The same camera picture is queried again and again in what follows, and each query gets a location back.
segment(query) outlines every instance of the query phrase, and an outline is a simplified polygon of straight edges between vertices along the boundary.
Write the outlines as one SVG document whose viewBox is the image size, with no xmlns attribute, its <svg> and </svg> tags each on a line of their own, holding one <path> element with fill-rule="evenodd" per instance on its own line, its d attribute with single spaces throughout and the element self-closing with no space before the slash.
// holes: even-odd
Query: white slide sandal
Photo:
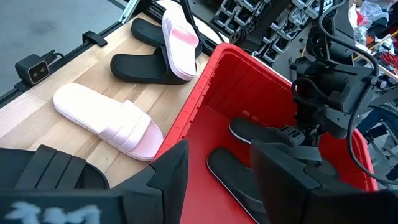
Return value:
<svg viewBox="0 0 398 224">
<path fill-rule="evenodd" d="M 152 118 L 131 101 L 120 103 L 77 83 L 59 88 L 55 109 L 126 155 L 151 161 L 163 142 Z"/>
<path fill-rule="evenodd" d="M 190 81 L 196 75 L 195 48 L 199 38 L 180 11 L 167 9 L 162 18 L 167 58 L 174 74 Z"/>
</svg>

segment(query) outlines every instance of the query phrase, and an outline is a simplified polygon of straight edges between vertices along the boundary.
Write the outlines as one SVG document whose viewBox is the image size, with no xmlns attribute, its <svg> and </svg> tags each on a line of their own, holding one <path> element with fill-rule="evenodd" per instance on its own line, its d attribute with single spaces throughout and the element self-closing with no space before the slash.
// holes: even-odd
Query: wooden table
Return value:
<svg viewBox="0 0 398 224">
<path fill-rule="evenodd" d="M 172 1 L 159 1 L 165 8 L 181 7 Z M 152 19 L 139 14 L 154 24 Z M 0 109 L 0 147 L 34 151 L 45 144 L 63 152 L 79 156 L 105 173 L 112 186 L 143 169 L 147 162 L 137 161 L 120 153 L 89 131 L 60 115 L 52 97 L 62 85 L 75 82 L 114 98 L 128 99 L 148 113 L 165 136 L 193 86 L 201 75 L 209 57 L 197 59 L 196 77 L 182 86 L 142 85 L 122 82 L 113 77 L 109 68 L 115 54 L 152 54 L 153 47 L 136 40 L 130 33 L 131 22 L 124 24 L 105 39 L 104 47 L 92 46 L 46 80 Z M 220 43 L 219 37 L 204 23 L 196 20 L 199 30 Z"/>
</svg>

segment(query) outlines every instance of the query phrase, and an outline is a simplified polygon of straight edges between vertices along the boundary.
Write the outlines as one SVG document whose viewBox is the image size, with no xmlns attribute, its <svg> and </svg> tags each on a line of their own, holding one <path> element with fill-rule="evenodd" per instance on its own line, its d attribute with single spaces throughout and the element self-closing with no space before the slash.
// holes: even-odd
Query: red bin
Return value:
<svg viewBox="0 0 398 224">
<path fill-rule="evenodd" d="M 210 173 L 206 158 L 213 149 L 224 146 L 249 165 L 249 146 L 233 137 L 229 122 L 240 116 L 269 127 L 294 124 L 296 106 L 290 85 L 237 46 L 217 46 L 156 155 L 158 158 L 181 139 L 189 140 L 189 179 L 181 223 L 254 223 Z M 373 172 L 368 147 L 358 130 L 353 148 L 359 161 Z M 377 190 L 376 181 L 351 160 L 345 139 L 324 134 L 320 150 L 342 181 L 362 190 Z"/>
</svg>

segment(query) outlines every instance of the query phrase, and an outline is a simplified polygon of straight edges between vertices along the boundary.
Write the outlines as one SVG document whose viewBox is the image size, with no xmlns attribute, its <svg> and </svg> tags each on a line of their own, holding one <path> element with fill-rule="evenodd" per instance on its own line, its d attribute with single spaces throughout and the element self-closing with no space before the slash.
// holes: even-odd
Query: cable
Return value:
<svg viewBox="0 0 398 224">
<path fill-rule="evenodd" d="M 358 158 L 355 156 L 355 153 L 354 153 L 354 150 L 353 150 L 353 143 L 352 143 L 352 141 L 353 141 L 353 139 L 352 139 L 352 133 L 354 132 L 354 130 L 353 130 L 353 123 L 354 123 L 355 117 L 357 117 L 357 115 L 358 115 L 358 111 L 359 111 L 359 109 L 360 109 L 360 105 L 363 103 L 365 97 L 367 97 L 367 94 L 368 94 L 368 92 L 371 90 L 371 88 L 372 88 L 372 86 L 369 86 L 369 87 L 366 89 L 365 93 L 362 95 L 361 100 L 360 100 L 359 103 L 358 103 L 358 106 L 355 108 L 353 114 L 352 114 L 351 117 L 349 118 L 348 128 L 347 128 L 347 146 L 348 146 L 348 149 L 349 149 L 349 154 L 350 154 L 352 160 L 354 160 L 354 162 L 356 163 L 356 165 L 357 165 L 365 174 L 367 174 L 368 176 L 370 176 L 370 177 L 372 177 L 373 179 L 377 180 L 377 181 L 378 181 L 379 183 L 381 183 L 381 184 L 393 184 L 393 185 L 397 185 L 397 184 L 398 184 L 398 181 L 384 180 L 384 179 L 381 179 L 381 178 L 379 178 L 379 177 L 376 177 L 374 174 L 372 174 L 370 171 L 368 171 L 367 168 L 365 168 L 365 167 L 362 165 L 362 163 L 358 161 Z M 385 107 L 382 107 L 382 106 L 379 106 L 379 105 L 374 105 L 374 106 L 369 106 L 369 107 L 372 107 L 372 108 L 379 108 L 379 109 L 388 111 L 388 112 L 390 112 L 391 114 L 393 114 L 394 116 L 396 116 L 396 117 L 398 118 L 398 113 L 395 112 L 395 111 L 393 111 L 393 110 L 390 110 L 390 109 L 388 109 L 388 108 L 385 108 Z"/>
<path fill-rule="evenodd" d="M 374 75 L 374 76 L 378 76 L 378 75 L 379 75 L 379 64 L 378 64 L 378 62 L 376 61 L 376 59 L 375 59 L 372 55 L 370 55 L 370 54 L 367 53 L 366 51 L 360 49 L 359 47 L 352 46 L 352 45 L 349 44 L 349 43 L 346 43 L 346 42 L 344 42 L 344 41 L 342 41 L 342 40 L 340 40 L 340 39 L 338 39 L 338 38 L 336 38 L 336 37 L 333 37 L 331 34 L 329 34 L 329 33 L 326 31 L 326 29 L 325 29 L 324 26 L 323 26 L 323 20 L 324 20 L 324 18 L 325 18 L 330 12 L 334 11 L 335 9 L 337 9 L 337 8 L 339 8 L 340 6 L 342 6 L 343 4 L 345 4 L 345 2 L 346 2 L 346 0 L 343 0 L 341 3 L 339 3 L 339 4 L 335 5 L 335 6 L 332 6 L 331 8 L 329 8 L 329 10 L 327 10 L 325 13 L 323 13 L 323 14 L 319 17 L 319 21 L 318 21 L 318 23 L 319 23 L 319 28 L 320 28 L 320 30 L 321 30 L 329 39 L 333 40 L 333 41 L 336 42 L 337 44 L 340 44 L 340 45 L 342 45 L 342 46 L 344 46 L 344 47 L 347 47 L 347 48 L 349 48 L 349 49 L 351 49 L 351 50 L 353 50 L 353 51 L 355 51 L 355 52 L 357 52 L 357 53 L 360 53 L 361 55 L 363 55 L 364 57 L 366 57 L 367 59 L 369 59 L 369 61 L 372 63 L 373 68 L 374 68 L 374 70 L 373 70 L 373 75 Z"/>
<path fill-rule="evenodd" d="M 64 58 L 63 54 L 58 53 L 58 52 L 55 52 L 54 55 L 55 55 L 55 56 L 59 56 L 59 57 L 61 57 L 61 58 Z"/>
<path fill-rule="evenodd" d="M 305 78 L 305 77 L 301 77 L 301 78 L 298 78 L 298 79 L 294 80 L 294 81 L 292 82 L 292 86 L 291 86 L 293 98 L 296 99 L 298 102 L 300 102 L 300 103 L 302 103 L 302 104 L 304 104 L 304 105 L 308 105 L 308 106 L 315 107 L 315 108 L 318 108 L 318 107 L 320 106 L 319 103 L 315 103 L 315 102 L 312 102 L 312 101 L 310 101 L 310 100 L 308 100 L 308 99 L 302 98 L 302 97 L 297 93 L 296 86 L 297 86 L 297 83 L 300 82 L 300 81 L 301 81 L 301 82 L 302 82 L 302 81 L 309 82 L 309 83 L 311 84 L 311 86 L 314 88 L 314 90 L 318 93 L 318 95 L 319 95 L 323 100 L 327 100 L 328 97 L 327 97 L 324 93 L 322 93 L 322 92 L 319 90 L 319 88 L 316 86 L 316 84 L 315 84 L 311 79 Z"/>
<path fill-rule="evenodd" d="M 374 57 L 372 57 L 372 55 L 370 55 L 369 53 L 365 52 L 364 50 L 362 50 L 362 49 L 360 49 L 360 48 L 358 48 L 358 47 L 352 46 L 352 45 L 350 45 L 350 44 L 348 44 L 348 43 L 346 43 L 346 42 L 344 42 L 344 41 L 342 41 L 342 40 L 340 40 L 340 39 L 337 39 L 336 37 L 333 37 L 333 36 L 330 35 L 330 34 L 325 30 L 325 28 L 323 27 L 323 24 L 322 24 L 322 23 L 323 23 L 324 18 L 325 18 L 330 12 L 332 12 L 332 11 L 334 11 L 335 9 L 337 9 L 338 7 L 342 6 L 345 2 L 346 2 L 346 0 L 343 0 L 341 3 L 339 3 L 339 4 L 335 5 L 335 6 L 332 6 L 331 8 L 329 8 L 329 10 L 327 10 L 327 12 L 323 13 L 323 14 L 320 16 L 320 18 L 319 18 L 319 28 L 320 28 L 320 30 L 321 30 L 329 39 L 333 40 L 334 42 L 336 42 L 336 43 L 338 43 L 338 44 L 341 44 L 341 45 L 344 46 L 344 47 L 347 47 L 347 48 L 349 48 L 349 49 L 351 49 L 351 50 L 354 50 L 355 52 L 360 53 L 360 54 L 362 54 L 364 57 L 366 57 L 367 59 L 369 59 L 369 61 L 372 63 L 373 68 L 374 68 L 374 70 L 373 70 L 373 75 L 374 75 L 374 76 L 378 76 L 378 74 L 379 74 L 379 64 L 377 63 L 376 59 L 375 59 Z M 384 180 L 384 179 L 381 179 L 381 178 L 379 178 L 379 177 L 376 177 L 374 174 L 372 174 L 370 171 L 368 171 L 367 168 L 365 168 L 365 167 L 362 165 L 361 162 L 358 161 L 358 158 L 355 156 L 355 153 L 354 153 L 353 143 L 352 143 L 352 141 L 353 141 L 353 140 L 352 140 L 352 133 L 354 132 L 354 130 L 353 130 L 354 120 L 355 120 L 355 118 L 357 117 L 358 112 L 359 112 L 359 109 L 361 108 L 361 105 L 363 104 L 363 101 L 364 101 L 364 99 L 367 97 L 367 95 L 368 95 L 369 91 L 371 90 L 371 88 L 372 88 L 372 86 L 369 86 L 369 87 L 365 90 L 365 92 L 363 93 L 363 95 L 362 95 L 360 101 L 359 101 L 358 104 L 356 105 L 356 107 L 355 107 L 355 109 L 354 109 L 352 115 L 351 115 L 350 118 L 349 118 L 348 127 L 347 127 L 347 147 L 348 147 L 349 154 L 350 154 L 352 160 L 354 160 L 354 162 L 356 163 L 356 165 L 357 165 L 365 174 L 367 174 L 368 176 L 372 177 L 373 179 L 377 180 L 378 182 L 380 182 L 380 183 L 382 183 L 382 184 L 393 184 L 393 185 L 397 185 L 397 184 L 398 184 L 397 181 Z"/>
<path fill-rule="evenodd" d="M 304 57 L 304 54 L 305 54 L 305 50 L 307 49 L 307 46 L 304 46 L 304 48 L 303 48 L 303 52 L 301 52 L 301 57 Z"/>
<path fill-rule="evenodd" d="M 296 80 L 294 80 L 294 82 L 292 83 L 292 86 L 294 85 L 294 87 L 297 86 L 297 82 L 300 81 L 306 81 L 309 84 L 311 84 L 311 86 L 313 87 L 313 89 L 316 91 L 316 93 L 318 93 L 318 95 L 323 99 L 323 100 L 327 100 L 328 96 L 326 96 L 324 93 L 322 93 L 322 91 L 317 87 L 317 85 L 309 78 L 305 78 L 305 77 L 300 77 Z"/>
</svg>

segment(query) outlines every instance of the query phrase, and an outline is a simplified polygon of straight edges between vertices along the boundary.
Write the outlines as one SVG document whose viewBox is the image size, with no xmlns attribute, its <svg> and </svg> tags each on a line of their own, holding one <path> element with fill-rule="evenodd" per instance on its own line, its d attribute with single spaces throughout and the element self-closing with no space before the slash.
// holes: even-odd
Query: plastic bag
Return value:
<svg viewBox="0 0 398 224">
<path fill-rule="evenodd" d="M 354 28 L 354 40 L 366 46 L 366 34 L 372 22 L 362 22 Z"/>
<path fill-rule="evenodd" d="M 361 15 L 365 17 L 367 21 L 371 22 L 381 18 L 386 18 L 388 21 L 389 17 L 388 12 L 383 12 L 378 4 L 368 1 L 364 1 L 362 3 L 359 13 L 361 13 Z"/>
</svg>

